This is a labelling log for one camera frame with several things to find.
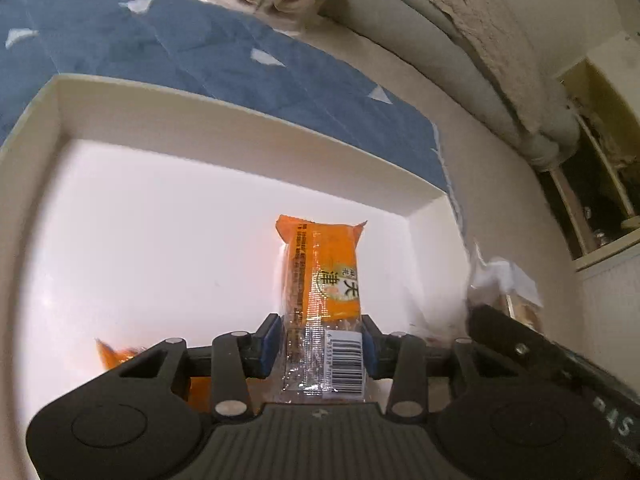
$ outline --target wooden cabinet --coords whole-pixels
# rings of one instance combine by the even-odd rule
[[[640,242],[640,46],[615,36],[561,81],[580,143],[540,182],[581,270]]]

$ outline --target barcode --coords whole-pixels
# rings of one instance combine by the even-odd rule
[[[324,380],[331,396],[362,396],[362,334],[346,330],[324,333]]]

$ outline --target transparent plastic bag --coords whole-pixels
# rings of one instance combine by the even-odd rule
[[[284,267],[280,401],[362,400],[366,383],[355,249],[364,224],[280,216]]]

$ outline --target white box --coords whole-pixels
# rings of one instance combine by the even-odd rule
[[[338,140],[186,92],[55,77],[2,147],[0,206],[0,438],[14,443],[3,478],[24,478],[37,410],[101,373],[95,338],[201,346],[279,311],[279,214],[368,221],[362,311],[384,332],[464,316],[468,259],[443,191]]]

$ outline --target plastic wrapper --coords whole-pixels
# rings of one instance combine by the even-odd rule
[[[542,300],[536,283],[513,262],[501,258],[485,262],[477,246],[467,297],[471,308],[488,304],[543,333]]]
[[[284,381],[280,400],[364,398],[356,245],[364,224],[280,216]]]

